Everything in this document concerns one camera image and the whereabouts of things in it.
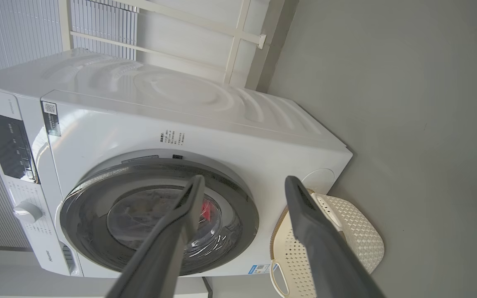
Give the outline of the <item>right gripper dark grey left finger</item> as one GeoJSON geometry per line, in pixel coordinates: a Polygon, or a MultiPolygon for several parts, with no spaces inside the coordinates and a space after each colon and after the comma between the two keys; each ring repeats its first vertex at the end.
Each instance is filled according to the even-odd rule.
{"type": "Polygon", "coordinates": [[[204,201],[205,179],[191,178],[172,211],[136,251],[108,298],[172,298],[187,242],[193,239],[204,201]]]}

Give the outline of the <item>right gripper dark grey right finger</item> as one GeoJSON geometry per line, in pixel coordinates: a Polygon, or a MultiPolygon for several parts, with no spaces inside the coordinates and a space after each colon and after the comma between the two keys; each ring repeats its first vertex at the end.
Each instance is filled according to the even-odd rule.
{"type": "Polygon", "coordinates": [[[303,183],[288,176],[284,190],[293,234],[306,248],[318,298],[384,298],[303,183]]]}

